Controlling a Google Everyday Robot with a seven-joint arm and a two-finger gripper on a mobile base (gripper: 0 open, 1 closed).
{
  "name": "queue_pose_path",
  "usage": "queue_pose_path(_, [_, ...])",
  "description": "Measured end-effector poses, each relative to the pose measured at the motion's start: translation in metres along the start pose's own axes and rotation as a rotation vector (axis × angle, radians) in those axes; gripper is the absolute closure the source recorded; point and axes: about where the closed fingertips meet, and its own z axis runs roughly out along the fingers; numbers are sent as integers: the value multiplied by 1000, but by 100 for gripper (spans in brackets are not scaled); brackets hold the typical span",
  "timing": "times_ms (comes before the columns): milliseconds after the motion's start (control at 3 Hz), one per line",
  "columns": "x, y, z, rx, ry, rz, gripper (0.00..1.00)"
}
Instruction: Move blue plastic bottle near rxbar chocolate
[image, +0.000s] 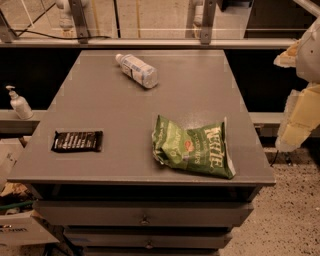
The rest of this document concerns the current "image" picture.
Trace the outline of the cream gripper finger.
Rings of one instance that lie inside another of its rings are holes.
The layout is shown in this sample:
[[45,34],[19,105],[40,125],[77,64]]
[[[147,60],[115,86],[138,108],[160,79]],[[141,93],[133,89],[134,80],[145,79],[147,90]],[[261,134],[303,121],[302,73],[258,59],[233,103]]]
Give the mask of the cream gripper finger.
[[275,146],[280,152],[292,152],[320,125],[320,84],[309,83],[302,91],[289,94]]
[[273,61],[273,64],[283,68],[296,67],[296,56],[297,49],[300,41],[297,40],[290,47],[288,47],[284,52],[279,54]]

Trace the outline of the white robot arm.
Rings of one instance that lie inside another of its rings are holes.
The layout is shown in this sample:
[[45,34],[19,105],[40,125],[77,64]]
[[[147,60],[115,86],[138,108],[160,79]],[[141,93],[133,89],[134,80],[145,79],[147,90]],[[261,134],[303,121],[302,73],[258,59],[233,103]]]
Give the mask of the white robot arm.
[[277,133],[277,150],[292,152],[320,125],[320,17],[274,64],[295,68],[297,76],[308,82],[302,91],[290,92]]

